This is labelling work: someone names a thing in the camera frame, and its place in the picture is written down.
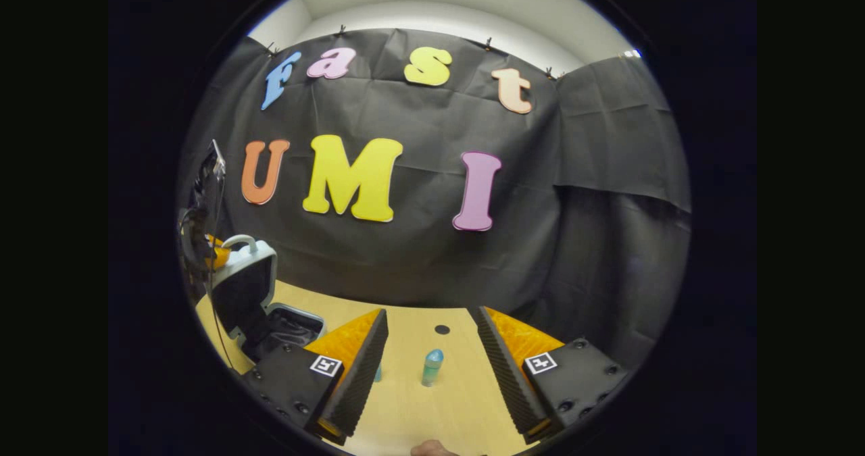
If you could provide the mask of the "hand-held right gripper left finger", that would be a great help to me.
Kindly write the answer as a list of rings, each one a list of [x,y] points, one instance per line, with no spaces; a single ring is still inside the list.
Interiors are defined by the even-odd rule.
[[[387,337],[387,310],[372,309],[306,346],[274,347],[241,380],[288,428],[343,446],[364,412]]]

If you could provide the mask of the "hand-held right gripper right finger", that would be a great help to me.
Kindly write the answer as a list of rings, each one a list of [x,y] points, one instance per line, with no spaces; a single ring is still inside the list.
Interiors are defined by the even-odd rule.
[[[476,308],[476,327],[510,418],[529,445],[584,424],[630,376],[584,337],[565,343],[488,306]]]

